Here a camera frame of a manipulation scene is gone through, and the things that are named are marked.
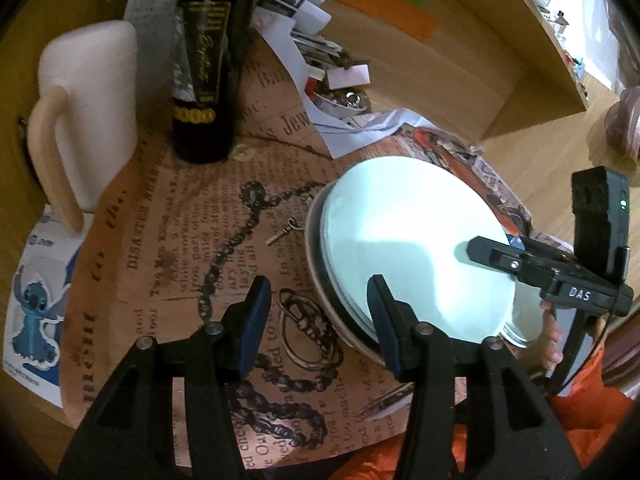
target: white mug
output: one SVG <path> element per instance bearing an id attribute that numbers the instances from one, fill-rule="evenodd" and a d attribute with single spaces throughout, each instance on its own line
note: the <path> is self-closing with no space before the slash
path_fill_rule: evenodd
<path id="1" fill-rule="evenodd" d="M 136 30 L 96 23 L 52 40 L 38 67 L 40 99 L 27 144 L 56 217 L 70 234 L 131 158 L 136 133 Z"/>

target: mug handle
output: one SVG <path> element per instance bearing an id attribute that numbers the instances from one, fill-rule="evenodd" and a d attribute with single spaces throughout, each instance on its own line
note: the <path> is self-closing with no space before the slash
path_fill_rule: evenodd
<path id="1" fill-rule="evenodd" d="M 56 121 L 68 106 L 69 94 L 62 86 L 47 88 L 29 117 L 27 147 L 38 180 L 56 217 L 69 234 L 79 235 L 84 226 L 84 218 L 66 176 L 55 132 Z"/>

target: blue cartoon character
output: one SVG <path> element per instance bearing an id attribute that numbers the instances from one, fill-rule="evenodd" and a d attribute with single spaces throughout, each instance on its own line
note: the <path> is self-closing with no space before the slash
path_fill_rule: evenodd
<path id="1" fill-rule="evenodd" d="M 20 266 L 14 276 L 14 297 L 24 313 L 24 325 L 12 339 L 14 351 L 40 365 L 53 365 L 58 360 L 58 346 L 44 333 L 46 323 L 58 323 L 66 305 L 68 286 L 62 296 L 51 304 L 49 291 L 39 276 L 22 290 L 22 270 Z"/>

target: orange sticky note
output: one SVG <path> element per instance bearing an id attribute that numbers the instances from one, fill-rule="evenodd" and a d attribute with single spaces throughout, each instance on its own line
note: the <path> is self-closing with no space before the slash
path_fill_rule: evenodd
<path id="1" fill-rule="evenodd" d="M 436 19 L 406 0 L 336 1 L 393 25 L 422 43 L 429 41 L 431 33 L 438 25 Z"/>

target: dark glass bottle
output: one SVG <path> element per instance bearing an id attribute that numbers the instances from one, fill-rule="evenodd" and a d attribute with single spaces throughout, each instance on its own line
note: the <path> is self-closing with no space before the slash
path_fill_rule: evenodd
<path id="1" fill-rule="evenodd" d="M 179 0 L 172 143 L 188 162 L 227 157 L 255 0 Z"/>

